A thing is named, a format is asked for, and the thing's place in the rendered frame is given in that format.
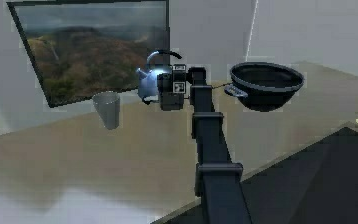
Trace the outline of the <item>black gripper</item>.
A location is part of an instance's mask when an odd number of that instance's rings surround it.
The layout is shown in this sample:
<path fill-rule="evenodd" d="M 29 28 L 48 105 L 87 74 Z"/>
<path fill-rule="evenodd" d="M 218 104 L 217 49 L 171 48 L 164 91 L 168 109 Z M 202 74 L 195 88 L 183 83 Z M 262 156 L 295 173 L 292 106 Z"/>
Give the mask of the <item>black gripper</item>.
<path fill-rule="evenodd" d="M 142 98 L 146 105 L 159 103 L 163 111 L 181 110 L 184 104 L 185 82 L 175 81 L 174 75 L 160 74 L 157 77 L 158 96 Z"/>

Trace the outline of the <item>shiny blue kettle black handle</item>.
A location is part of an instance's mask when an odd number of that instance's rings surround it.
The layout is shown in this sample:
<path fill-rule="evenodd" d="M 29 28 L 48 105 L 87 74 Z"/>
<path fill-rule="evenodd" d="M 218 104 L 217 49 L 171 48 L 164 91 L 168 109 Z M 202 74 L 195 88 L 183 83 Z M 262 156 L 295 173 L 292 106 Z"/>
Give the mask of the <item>shiny blue kettle black handle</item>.
<path fill-rule="evenodd" d="M 147 101 L 148 97 L 157 96 L 159 93 L 157 84 L 158 76 L 160 74 L 171 73 L 170 64 L 155 65 L 155 67 L 152 68 L 151 61 L 157 55 L 170 55 L 177 59 L 182 58 L 182 56 L 176 52 L 159 49 L 155 50 L 147 57 L 144 70 L 141 68 L 136 69 L 136 74 L 139 78 L 137 94 L 139 98 L 146 104 L 149 104 L 149 101 Z"/>

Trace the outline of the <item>black framed landscape window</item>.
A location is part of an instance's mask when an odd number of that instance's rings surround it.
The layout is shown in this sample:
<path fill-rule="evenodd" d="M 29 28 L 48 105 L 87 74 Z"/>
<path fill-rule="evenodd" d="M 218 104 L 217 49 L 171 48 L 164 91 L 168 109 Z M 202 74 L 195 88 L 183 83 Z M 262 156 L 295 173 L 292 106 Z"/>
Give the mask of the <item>black framed landscape window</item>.
<path fill-rule="evenodd" d="M 7 7 L 49 107 L 138 88 L 135 69 L 170 48 L 168 0 L 22 0 Z"/>

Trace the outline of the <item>grey cup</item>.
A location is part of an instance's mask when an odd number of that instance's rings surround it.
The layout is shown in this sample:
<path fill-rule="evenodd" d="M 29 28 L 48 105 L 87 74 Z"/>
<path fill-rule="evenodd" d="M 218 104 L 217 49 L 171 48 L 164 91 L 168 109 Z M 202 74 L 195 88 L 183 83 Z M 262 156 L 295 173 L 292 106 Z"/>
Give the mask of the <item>grey cup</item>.
<path fill-rule="evenodd" d="M 117 92 L 105 91 L 92 97 L 93 105 L 108 130 L 119 126 L 120 96 Z"/>

